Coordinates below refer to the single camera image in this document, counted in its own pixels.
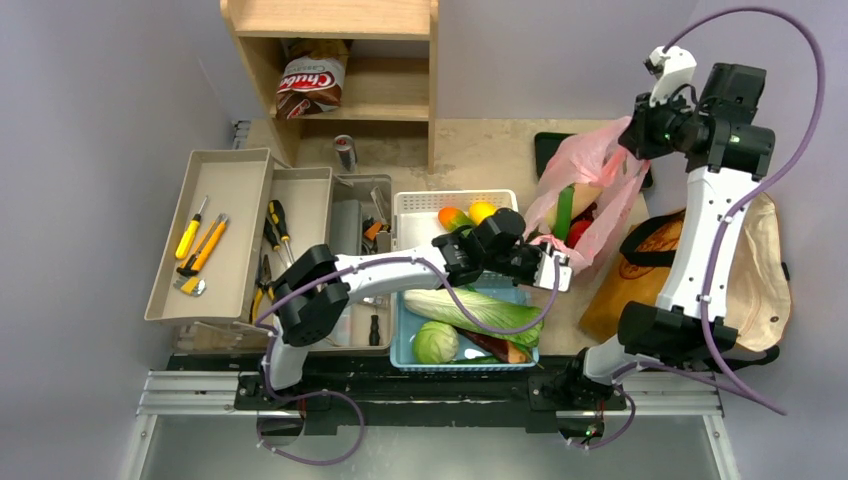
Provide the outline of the green napa cabbage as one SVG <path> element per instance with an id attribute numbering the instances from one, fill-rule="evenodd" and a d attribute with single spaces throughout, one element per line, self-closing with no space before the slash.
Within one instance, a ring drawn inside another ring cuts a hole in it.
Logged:
<path id="1" fill-rule="evenodd" d="M 462 305 L 480 322 L 499 330 L 525 327 L 540 316 L 541 309 L 528 303 L 527 294 L 517 288 L 456 289 Z M 540 343 L 544 321 L 520 333 L 491 332 L 475 324 L 456 305 L 447 290 L 409 290 L 403 294 L 404 307 L 426 320 L 437 321 L 474 333 L 509 340 L 524 347 Z"/>

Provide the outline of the pink plastic grocery bag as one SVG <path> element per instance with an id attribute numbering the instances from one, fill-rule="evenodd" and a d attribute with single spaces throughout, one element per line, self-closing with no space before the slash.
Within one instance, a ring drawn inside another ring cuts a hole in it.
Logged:
<path id="1" fill-rule="evenodd" d="M 631 120 L 624 116 L 563 140 L 538 182 L 536 198 L 523 214 L 524 234 L 538 230 L 541 236 L 533 242 L 549 242 L 567 254 L 574 275 L 603 267 L 630 225 L 630 212 L 650 167 L 618 143 Z M 597 209 L 587 231 L 569 248 L 554 238 L 547 216 L 561 191 L 573 184 L 590 187 Z"/>

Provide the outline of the green cucumber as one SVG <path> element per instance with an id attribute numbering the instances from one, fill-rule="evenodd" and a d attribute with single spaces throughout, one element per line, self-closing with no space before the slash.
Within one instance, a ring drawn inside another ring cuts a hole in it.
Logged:
<path id="1" fill-rule="evenodd" d="M 571 228 L 574 192 L 574 184 L 564 188 L 559 193 L 555 208 L 555 221 L 551 231 L 554 237 L 562 242 L 566 241 Z"/>

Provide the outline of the brown Trader Joe's bag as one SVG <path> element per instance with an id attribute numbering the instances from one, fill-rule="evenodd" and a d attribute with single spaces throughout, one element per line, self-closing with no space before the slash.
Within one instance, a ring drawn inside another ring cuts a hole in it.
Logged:
<path id="1" fill-rule="evenodd" d="M 603 342 L 616 332 L 625 305 L 652 306 L 670 272 L 685 211 L 650 218 L 630 229 L 598 292 L 579 321 Z M 781 258 L 776 204 L 765 193 L 750 204 L 739 235 L 726 300 L 725 324 L 738 330 L 737 344 L 751 352 L 775 346 L 791 314 L 788 268 Z"/>

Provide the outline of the white daikon radish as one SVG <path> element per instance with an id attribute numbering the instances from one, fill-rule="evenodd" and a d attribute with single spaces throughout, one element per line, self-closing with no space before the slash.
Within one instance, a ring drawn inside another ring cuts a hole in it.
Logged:
<path id="1" fill-rule="evenodd" d="M 571 214 L 572 221 L 575 218 L 582 215 L 586 211 L 586 209 L 589 208 L 590 205 L 593 204 L 597 200 L 597 198 L 600 196 L 600 194 L 603 190 L 602 187 L 597 187 L 597 186 L 592 186 L 592 185 L 589 185 L 589 184 L 582 184 L 582 183 L 575 183 L 574 189 L 575 189 L 575 192 L 574 192 L 573 208 L 572 208 L 572 214 Z M 556 208 L 556 205 L 557 205 L 558 196 L 556 198 L 556 202 L 554 203 L 554 205 L 549 209 L 548 213 L 546 214 L 546 224 L 549 227 L 550 231 L 551 231 L 551 227 L 553 226 L 553 223 L 555 221 L 555 208 Z"/>

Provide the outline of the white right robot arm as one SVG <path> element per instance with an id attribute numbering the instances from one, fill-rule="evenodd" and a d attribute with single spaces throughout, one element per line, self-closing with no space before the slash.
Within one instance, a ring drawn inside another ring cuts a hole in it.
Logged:
<path id="1" fill-rule="evenodd" d="M 626 367 L 652 360 L 669 366 L 718 356 L 738 331 L 725 322 L 726 297 L 740 231 L 755 190 L 768 172 L 774 132 L 754 125 L 766 70 L 712 67 L 701 98 L 673 90 L 663 103 L 637 97 L 621 146 L 640 160 L 673 152 L 687 160 L 687 204 L 669 276 L 654 304 L 628 302 L 616 335 L 584 350 L 582 369 L 564 376 L 561 392 L 576 407 L 596 399 Z"/>

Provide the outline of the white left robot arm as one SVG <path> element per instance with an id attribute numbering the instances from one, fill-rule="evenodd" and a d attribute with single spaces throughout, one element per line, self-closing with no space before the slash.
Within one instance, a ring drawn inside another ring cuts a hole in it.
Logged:
<path id="1" fill-rule="evenodd" d="M 270 342 L 262 359 L 259 395 L 272 408 L 297 399 L 298 383 L 311 347 L 327 337 L 343 311 L 367 297 L 407 290 L 445 290 L 462 315 L 480 329 L 513 335 L 542 322 L 539 313 L 514 328 L 501 328 L 475 315 L 458 295 L 483 273 L 508 277 L 515 285 L 568 291 L 572 278 L 567 254 L 550 245 L 525 241 L 523 217 L 500 208 L 479 224 L 462 226 L 412 249 L 367 256 L 335 255 L 325 244 L 308 249 L 272 283 L 274 303 L 267 312 Z"/>

